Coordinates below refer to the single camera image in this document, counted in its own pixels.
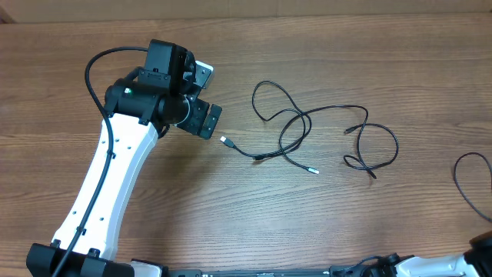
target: table surface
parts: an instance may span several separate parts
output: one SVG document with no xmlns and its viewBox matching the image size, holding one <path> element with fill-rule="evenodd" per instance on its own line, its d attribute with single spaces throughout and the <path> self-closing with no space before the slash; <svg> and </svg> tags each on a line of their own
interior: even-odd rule
<svg viewBox="0 0 492 277">
<path fill-rule="evenodd" d="M 107 48 L 183 45 L 213 65 L 201 97 L 223 108 L 209 141 L 173 128 L 149 155 L 122 223 L 118 261 L 147 259 L 173 269 L 324 268 L 369 255 L 432 257 L 468 249 L 490 230 L 452 179 L 471 151 L 492 158 L 492 15 L 372 15 L 0 26 L 0 271 L 27 275 L 33 242 L 48 244 L 68 214 L 95 152 L 101 116 L 84 83 L 88 60 Z M 145 54 L 98 61 L 91 80 L 105 89 Z M 291 117 L 263 123 L 251 108 L 261 80 L 282 84 L 300 108 L 358 104 L 390 127 L 401 151 L 375 171 L 348 168 L 364 114 L 313 114 L 291 154 L 253 163 L 224 147 L 277 149 Z M 258 109 L 290 108 L 272 87 Z M 301 133 L 294 124 L 286 140 Z M 368 128 L 367 163 L 394 153 L 391 137 Z M 470 157 L 458 170 L 465 192 L 492 214 L 490 174 Z"/>
</svg>

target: wooden table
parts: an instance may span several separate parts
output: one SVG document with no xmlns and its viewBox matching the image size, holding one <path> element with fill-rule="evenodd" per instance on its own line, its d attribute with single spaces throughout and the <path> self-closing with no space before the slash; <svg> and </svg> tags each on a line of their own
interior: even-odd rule
<svg viewBox="0 0 492 277">
<path fill-rule="evenodd" d="M 204 141 L 173 128 L 138 177 L 123 221 L 118 261 L 177 268 L 322 268 L 368 255 L 425 257 L 463 252 L 490 230 L 462 199 L 451 168 L 465 152 L 492 159 L 492 15 L 374 15 L 306 18 L 95 22 L 0 26 L 0 272 L 27 275 L 33 242 L 48 244 L 92 160 L 101 116 L 84 83 L 87 61 L 152 38 L 183 45 L 216 77 L 201 97 L 224 109 Z M 100 98 L 144 53 L 104 57 L 91 72 Z M 397 161 L 375 173 L 348 168 L 363 114 L 313 115 L 293 159 L 253 163 L 224 147 L 276 149 L 291 115 L 263 123 L 251 109 L 255 84 L 282 84 L 302 109 L 359 104 L 390 127 Z M 273 114 L 289 103 L 258 93 Z M 287 140 L 300 133 L 296 123 Z M 368 163 L 393 155 L 384 131 L 362 138 Z M 490 174 L 479 158 L 459 169 L 465 192 L 492 213 Z"/>
</svg>

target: cable plug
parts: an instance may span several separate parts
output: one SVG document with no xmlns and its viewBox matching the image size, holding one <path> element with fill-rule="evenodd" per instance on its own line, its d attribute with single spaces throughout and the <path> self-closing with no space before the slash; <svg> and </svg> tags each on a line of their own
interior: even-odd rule
<svg viewBox="0 0 492 277">
<path fill-rule="evenodd" d="M 344 134 L 345 135 L 348 135 L 350 133 L 352 133 L 353 131 L 357 130 L 357 126 L 354 126 L 354 127 L 350 127 L 348 128 L 347 130 L 345 130 Z"/>
<path fill-rule="evenodd" d="M 320 174 L 320 172 L 317 169 L 307 168 L 307 170 L 313 174 Z"/>
<path fill-rule="evenodd" d="M 262 159 L 265 159 L 265 158 L 267 158 L 267 156 L 265 156 L 265 155 L 257 155 L 255 157 L 253 157 L 253 160 L 255 160 L 255 161 L 261 161 Z"/>
<path fill-rule="evenodd" d="M 224 143 L 226 146 L 230 148 L 234 148 L 234 143 L 229 139 L 224 136 L 221 137 L 221 142 Z"/>
</svg>

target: black cable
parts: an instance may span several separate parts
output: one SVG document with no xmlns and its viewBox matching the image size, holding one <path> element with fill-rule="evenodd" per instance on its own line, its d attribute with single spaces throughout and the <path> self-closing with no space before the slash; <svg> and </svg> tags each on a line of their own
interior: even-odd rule
<svg viewBox="0 0 492 277">
<path fill-rule="evenodd" d="M 347 272 L 347 271 L 349 271 L 349 270 L 351 270 L 351 269 L 353 269 L 353 268 L 356 268 L 356 267 L 358 267 L 359 265 L 362 265 L 363 263 L 365 263 L 365 262 L 367 262 L 367 261 L 370 261 L 370 260 L 373 260 L 373 259 L 377 259 L 377 260 L 379 261 L 379 260 L 381 260 L 381 259 L 382 259 L 382 257 L 381 257 L 381 256 L 378 256 L 378 255 L 371 256 L 371 257 L 367 257 L 367 258 L 365 258 L 365 259 L 361 260 L 360 262 L 356 263 L 355 265 L 351 265 L 351 266 L 349 266 L 349 267 L 347 267 L 347 268 L 345 268 L 345 269 L 339 269 L 339 270 L 335 270 L 335 271 L 333 271 L 333 275 L 336 275 L 338 272 Z M 362 272 L 361 272 L 360 276 L 362 276 L 362 275 L 364 274 L 364 272 L 366 271 L 366 269 L 367 269 L 367 268 L 368 268 L 368 267 L 366 267 L 366 268 L 364 268 L 364 270 L 362 270 Z"/>
<path fill-rule="evenodd" d="M 186 82 L 185 87 L 182 89 L 184 93 L 188 93 L 188 91 L 193 87 L 193 84 L 196 82 L 197 75 L 197 62 L 194 59 L 194 55 L 191 51 L 186 52 L 186 62 L 189 69 L 191 70 L 190 79 Z"/>
<path fill-rule="evenodd" d="M 258 88 L 260 88 L 262 85 L 266 85 L 266 84 L 269 84 L 269 85 L 274 85 L 275 87 L 279 88 L 288 98 L 289 98 L 289 101 L 291 102 L 291 104 L 294 106 L 294 108 L 286 108 L 286 109 L 283 109 L 277 113 L 275 113 L 274 115 L 272 115 L 270 118 L 265 118 L 263 117 L 259 112 L 258 110 L 256 109 L 256 106 L 254 104 L 254 98 L 256 96 L 256 91 L 258 90 Z M 398 156 L 398 151 L 400 149 L 400 146 L 398 144 L 398 139 L 396 137 L 396 135 L 386 126 L 383 126 L 381 124 L 376 124 L 376 123 L 367 123 L 367 118 L 369 117 L 369 111 L 363 107 L 363 106 L 359 106 L 359 105 L 329 105 L 329 106 L 325 106 L 325 107 L 320 107 L 320 108 L 313 108 L 311 110 L 308 110 L 306 112 L 302 111 L 294 102 L 294 100 L 292 99 L 292 97 L 288 94 L 288 92 L 282 88 L 281 85 L 279 85 L 278 83 L 276 82 L 273 82 L 273 81 L 261 81 L 259 82 L 258 84 L 256 84 L 256 86 L 254 87 L 254 90 L 253 90 L 253 95 L 251 97 L 251 104 L 253 106 L 253 110 L 254 112 L 256 113 L 256 115 L 261 118 L 261 120 L 263 120 L 264 122 L 269 122 L 270 120 L 272 120 L 273 118 L 275 118 L 277 115 L 280 115 L 281 113 L 283 112 L 295 112 L 297 113 L 297 115 L 295 117 L 293 117 L 287 124 L 286 126 L 282 129 L 282 132 L 280 134 L 280 137 L 278 139 L 278 146 L 279 146 L 279 149 L 277 151 L 274 151 L 274 152 L 269 152 L 269 153 L 264 153 L 264 154 L 249 154 L 249 153 L 246 153 L 242 150 L 240 150 L 229 138 L 225 138 L 225 137 L 222 137 L 221 138 L 221 141 L 226 144 L 227 146 L 233 148 L 233 149 L 236 149 L 238 152 L 240 152 L 242 155 L 245 155 L 247 157 L 251 157 L 253 158 L 254 160 L 262 160 L 262 159 L 265 159 L 265 158 L 273 158 L 273 157 L 278 157 L 279 155 L 283 155 L 285 159 L 287 159 L 290 163 L 302 168 L 302 169 L 305 169 L 305 170 L 308 170 L 309 172 L 311 173 L 315 173 L 315 174 L 318 174 L 319 171 L 316 170 L 315 168 L 312 168 L 312 167 L 308 167 L 308 166 L 305 166 L 305 165 L 301 165 L 297 162 L 294 162 L 292 159 L 290 159 L 288 157 L 288 153 L 291 153 L 297 149 L 299 149 L 299 147 L 301 146 L 301 143 L 304 141 L 304 139 L 309 135 L 309 133 L 311 132 L 311 128 L 312 128 L 312 120 L 311 120 L 311 117 L 309 116 L 309 114 L 313 113 L 313 112 L 319 112 L 319 111 L 322 111 L 322 110 L 325 110 L 325 109 L 329 109 L 329 108 L 360 108 L 362 110 L 365 111 L 366 115 L 365 115 L 365 119 L 364 119 L 364 122 L 360 125 L 356 125 L 354 127 L 350 127 L 348 128 L 347 130 L 345 130 L 345 134 L 350 134 L 352 133 L 353 131 L 357 130 L 358 128 L 360 128 L 361 130 L 359 131 L 359 135 L 357 136 L 357 146 L 356 146 L 356 150 L 357 150 L 357 157 L 354 157 L 352 155 L 344 155 L 344 161 L 345 163 L 350 166 L 351 168 L 353 169 L 357 169 L 357 170 L 364 170 L 366 171 L 369 175 L 371 175 L 372 178 L 376 179 L 376 175 L 373 173 L 373 171 L 375 169 L 379 169 L 383 166 L 386 166 L 386 165 L 389 165 L 391 164 L 392 162 L 394 162 L 394 160 L 397 158 Z M 307 121 L 309 122 L 309 126 L 307 127 L 306 129 L 306 123 L 305 123 L 305 120 L 304 120 L 304 117 L 307 118 Z M 302 135 L 301 137 L 299 137 L 298 139 L 296 139 L 294 142 L 292 142 L 291 144 L 287 145 L 286 147 L 283 147 L 282 145 L 282 138 L 284 136 L 284 133 L 287 131 L 287 129 L 292 125 L 292 123 L 294 123 L 296 120 L 298 119 L 301 119 L 302 122 L 303 122 L 303 132 L 302 132 Z M 394 156 L 392 159 L 390 159 L 389 161 L 387 162 L 382 162 L 380 164 L 376 164 L 376 165 L 371 165 L 371 166 L 368 166 L 366 165 L 366 163 L 364 162 L 364 160 L 362 159 L 362 154 L 361 154 L 361 150 L 360 150 L 360 145 L 361 145 L 361 136 L 362 136 L 362 132 L 364 130 L 364 128 L 366 126 L 374 126 L 374 127 L 378 127 L 378 128 L 382 128 L 384 131 L 390 133 L 390 135 L 393 137 L 394 139 L 394 143 L 396 145 L 396 150 L 395 150 L 395 153 L 394 153 Z M 352 165 L 347 159 L 352 159 L 356 162 L 358 162 L 361 166 L 356 166 L 356 165 Z"/>
<path fill-rule="evenodd" d="M 92 89 L 91 82 L 89 81 L 89 72 L 91 70 L 92 64 L 94 64 L 94 62 L 97 61 L 102 56 L 110 54 L 110 53 L 114 53 L 114 52 L 127 51 L 127 50 L 143 51 L 143 52 L 147 51 L 146 48 L 142 48 L 142 47 L 117 47 L 117 48 L 109 49 L 109 50 L 103 51 L 103 52 L 97 54 L 96 56 L 94 56 L 94 58 L 92 58 L 89 61 L 89 63 L 87 64 L 87 66 L 85 67 L 85 85 L 87 86 L 87 89 L 89 90 L 89 93 L 91 94 L 91 97 L 94 100 L 94 103 L 98 106 L 99 112 L 101 113 L 102 118 L 105 121 L 106 128 L 108 129 L 108 141 L 109 141 L 109 143 L 108 143 L 108 154 L 106 155 L 106 162 L 105 162 L 104 168 L 102 169 L 101 178 L 99 179 L 98 185 L 96 186 L 96 188 L 94 190 L 94 194 L 92 195 L 91 201 L 89 202 L 87 209 L 85 210 L 85 214 L 82 217 L 80 225 L 77 227 L 77 229 L 75 231 L 75 235 L 74 235 L 73 239 L 71 240 L 70 245 L 67 247 L 65 254 L 61 258 L 59 264 L 57 265 L 55 271 L 53 272 L 53 275 L 52 275 L 53 277 L 56 277 L 56 276 L 58 276 L 58 274 L 60 274 L 60 272 L 63 269 L 63 265 L 67 262 L 68 256 L 70 255 L 70 252 L 73 250 L 73 248 L 75 247 L 75 244 L 78 241 L 78 238 L 80 237 L 80 235 L 84 231 L 85 223 L 87 223 L 87 220 L 91 214 L 92 208 L 94 208 L 95 201 L 97 200 L 97 198 L 99 196 L 99 192 L 101 191 L 102 185 L 105 182 L 106 175 L 108 174 L 109 164 L 111 163 L 111 159 L 113 158 L 113 155 L 114 155 L 114 153 L 113 153 L 113 129 L 111 127 L 111 123 L 109 122 L 108 114 L 106 113 L 106 111 L 104 110 L 104 107 L 102 106 L 102 104 L 98 100 L 98 96 L 95 94 L 94 89 Z"/>
<path fill-rule="evenodd" d="M 126 77 L 124 77 L 125 80 L 127 81 L 133 81 L 135 78 L 138 77 L 138 73 L 142 70 L 141 66 L 137 66 L 135 69 L 133 69 Z"/>
<path fill-rule="evenodd" d="M 454 184 L 456 185 L 456 187 L 458 188 L 458 191 L 460 191 L 461 196 L 463 196 L 464 200 L 468 203 L 468 205 L 470 205 L 470 207 L 475 212 L 477 212 L 477 214 L 479 216 L 481 216 L 483 219 L 487 220 L 488 222 L 492 222 L 492 219 L 490 217 L 486 216 L 484 213 L 482 213 L 480 210 L 478 210 L 477 207 L 475 207 L 475 205 L 471 202 L 471 200 L 464 194 L 463 189 L 461 189 L 460 183 L 458 182 L 457 173 L 456 173 L 456 169 L 458 167 L 458 163 L 461 161 L 462 158 L 464 158 L 464 157 L 466 157 L 468 155 L 478 155 L 478 156 L 480 156 L 487 163 L 487 166 L 488 166 L 489 171 L 490 171 L 490 178 L 492 179 L 492 166 L 490 166 L 490 163 L 487 160 L 487 158 L 485 158 L 485 156 L 482 155 L 482 154 L 480 154 L 480 153 L 470 152 L 470 153 L 467 153 L 465 155 L 462 155 L 460 158 L 458 158 L 458 160 L 454 164 L 454 170 L 453 170 Z"/>
<path fill-rule="evenodd" d="M 164 127 L 164 129 L 159 134 L 158 139 L 162 139 L 169 132 L 169 128 L 170 127 L 171 126 L 169 124 L 166 124 L 165 127 Z"/>
</svg>

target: coiled black cable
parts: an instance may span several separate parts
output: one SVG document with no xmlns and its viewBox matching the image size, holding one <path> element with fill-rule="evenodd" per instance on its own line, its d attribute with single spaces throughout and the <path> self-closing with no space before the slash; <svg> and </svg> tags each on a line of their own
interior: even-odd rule
<svg viewBox="0 0 492 277">
<path fill-rule="evenodd" d="M 470 207 L 479 216 L 481 216 L 483 219 L 487 220 L 488 222 L 491 222 L 492 223 L 492 218 L 486 216 L 477 207 L 475 207 L 475 205 L 471 202 L 471 200 L 464 194 L 463 189 L 461 188 L 460 183 L 458 182 L 457 173 L 456 173 L 456 169 L 458 167 L 458 163 L 460 163 L 460 161 L 461 161 L 462 158 L 464 158 L 464 157 L 466 157 L 468 155 L 478 155 L 478 156 L 480 156 L 487 163 L 487 167 L 489 168 L 489 171 L 490 171 L 490 178 L 492 179 L 492 166 L 490 165 L 490 163 L 487 160 L 487 158 L 485 158 L 485 156 L 482 155 L 482 154 L 480 154 L 480 153 L 477 153 L 477 152 L 469 152 L 467 154 L 462 155 L 460 158 L 458 158 L 458 160 L 456 161 L 456 163 L 454 163 L 454 167 L 453 167 L 453 180 L 454 180 L 454 184 L 456 185 L 456 187 L 458 188 L 458 191 L 460 191 L 461 196 L 463 196 L 464 200 L 468 203 L 468 205 L 470 205 Z"/>
<path fill-rule="evenodd" d="M 285 108 L 277 113 L 275 113 L 274 115 L 272 115 L 270 118 L 265 118 L 263 117 L 260 112 L 258 112 L 258 110 L 256 109 L 256 106 L 254 104 L 254 98 L 256 96 L 256 91 L 258 90 L 258 88 L 260 88 L 262 85 L 273 85 L 277 88 L 279 88 L 288 98 L 289 98 L 289 101 L 291 102 L 291 104 L 294 106 L 294 108 Z M 253 91 L 253 95 L 251 97 L 251 104 L 253 106 L 253 110 L 254 112 L 256 113 L 256 115 L 261 118 L 261 120 L 263 120 L 264 122 L 269 122 L 270 120 L 272 120 L 273 118 L 277 117 L 278 115 L 280 115 L 281 113 L 283 112 L 294 112 L 296 113 L 297 115 L 295 117 L 293 117 L 286 125 L 285 127 L 282 129 L 281 131 L 281 134 L 280 134 L 280 137 L 278 138 L 278 150 L 277 151 L 273 151 L 273 152 L 269 152 L 269 153 L 264 153 L 264 154 L 249 154 L 249 153 L 246 153 L 242 150 L 240 150 L 229 138 L 225 138 L 225 137 L 222 137 L 221 138 L 221 141 L 226 144 L 227 146 L 233 148 L 233 149 L 236 149 L 238 152 L 240 152 L 242 155 L 245 155 L 247 157 L 251 157 L 253 158 L 254 160 L 262 160 L 262 159 L 265 159 L 265 158 L 273 158 L 273 157 L 278 157 L 279 155 L 283 155 L 285 159 L 287 159 L 290 163 L 292 163 L 293 165 L 296 165 L 302 169 L 305 169 L 311 173 L 315 173 L 315 174 L 318 174 L 319 171 L 315 168 L 312 168 L 312 167 L 309 167 L 309 166 L 306 166 L 306 165 L 301 165 L 295 161 L 293 161 L 291 158 L 288 157 L 288 153 L 291 153 L 297 149 L 299 149 L 299 147 L 301 146 L 301 143 L 304 141 L 304 139 L 309 135 L 309 133 L 311 132 L 311 128 L 312 128 L 312 120 L 311 120 L 311 117 L 309 116 L 311 113 L 313 112 L 319 112 L 319 111 L 323 111 L 323 110 L 326 110 L 326 109 L 329 109 L 329 108 L 360 108 L 362 110 L 365 111 L 366 115 L 365 115 L 365 119 L 364 119 L 364 122 L 360 125 L 356 125 L 356 126 L 353 126 L 353 127 L 350 127 L 348 129 L 345 130 L 345 134 L 350 134 L 352 133 L 353 131 L 357 130 L 358 128 L 360 128 L 361 130 L 359 131 L 359 135 L 357 136 L 357 146 L 356 146 L 356 150 L 357 150 L 357 157 L 354 157 L 352 155 L 344 155 L 344 161 L 345 163 L 350 166 L 351 168 L 353 169 L 357 169 L 357 170 L 364 170 L 366 171 L 372 178 L 376 179 L 376 175 L 373 173 L 373 171 L 375 169 L 379 169 L 381 167 L 384 167 L 386 165 L 389 165 L 391 164 L 392 162 L 394 162 L 394 160 L 397 158 L 398 156 L 398 151 L 399 151 L 399 144 L 398 144 L 398 139 L 396 137 L 396 135 L 386 126 L 383 126 L 381 124 L 376 124 L 376 123 L 367 123 L 367 118 L 369 117 L 369 111 L 363 107 L 363 106 L 360 106 L 360 105 L 329 105 L 329 106 L 325 106 L 325 107 L 320 107 L 320 108 L 313 108 L 311 110 L 308 110 L 308 111 L 303 111 L 301 110 L 294 102 L 294 100 L 292 99 L 292 97 L 288 94 L 288 92 L 282 88 L 281 85 L 279 85 L 278 83 L 276 82 L 273 82 L 273 81 L 261 81 L 259 82 L 258 84 L 256 84 L 256 86 L 254 87 L 254 91 Z M 304 117 L 307 118 L 307 121 L 309 122 L 308 125 L 306 125 L 306 121 L 304 120 Z M 298 119 L 301 119 L 302 120 L 302 123 L 303 123 L 303 132 L 302 132 L 302 135 L 301 137 L 299 137 L 298 139 L 296 139 L 294 142 L 292 142 L 291 144 L 287 145 L 287 146 L 283 146 L 282 145 L 282 138 L 284 137 L 284 133 L 288 130 L 288 128 L 292 125 L 292 123 L 294 123 L 296 120 Z M 365 127 L 366 126 L 374 126 L 374 127 L 378 127 L 378 128 L 382 128 L 383 130 L 385 130 L 386 132 L 390 133 L 390 135 L 393 137 L 394 139 L 394 143 L 396 145 L 396 150 L 395 150 L 395 153 L 394 153 L 394 156 L 392 159 L 390 159 L 389 161 L 387 162 L 382 162 L 380 164 L 376 164 L 376 165 L 366 165 L 364 159 L 362 158 L 362 154 L 361 154 L 361 150 L 360 150 L 360 145 L 361 145 L 361 136 L 362 136 L 362 132 L 364 131 Z M 356 162 L 358 162 L 361 166 L 356 166 L 356 165 L 352 165 L 348 159 L 352 159 Z"/>
</svg>

